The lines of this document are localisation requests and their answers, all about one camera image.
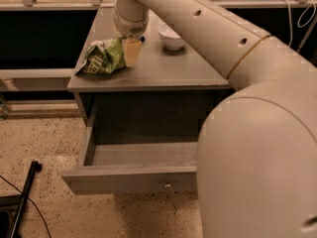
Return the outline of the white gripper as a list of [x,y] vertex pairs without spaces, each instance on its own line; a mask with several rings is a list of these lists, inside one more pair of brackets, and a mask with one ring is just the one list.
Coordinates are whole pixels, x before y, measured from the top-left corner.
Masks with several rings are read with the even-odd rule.
[[114,9],[113,19],[117,31],[128,38],[122,41],[122,48],[126,67],[132,67],[136,64],[142,47],[142,42],[134,38],[140,37],[146,31],[149,12],[142,14],[138,20],[131,20],[124,18],[117,9]]

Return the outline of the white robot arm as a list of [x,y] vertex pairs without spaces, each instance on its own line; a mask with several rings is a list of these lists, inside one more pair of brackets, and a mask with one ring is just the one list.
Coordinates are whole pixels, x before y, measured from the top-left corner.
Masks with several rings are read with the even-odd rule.
[[317,71],[210,0],[117,0],[149,8],[234,88],[197,144],[204,238],[317,238]]

